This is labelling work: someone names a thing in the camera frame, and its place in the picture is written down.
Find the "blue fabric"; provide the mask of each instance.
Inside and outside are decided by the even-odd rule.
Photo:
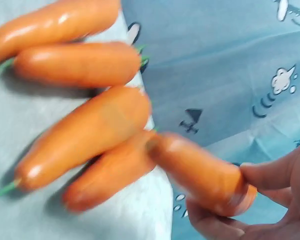
[[[143,80],[160,131],[239,163],[300,145],[300,0],[124,0],[123,9],[128,24],[142,24]],[[187,109],[202,111],[199,120]],[[202,239],[183,192],[174,195],[172,239]],[[273,223],[285,212],[259,195],[237,219]]]

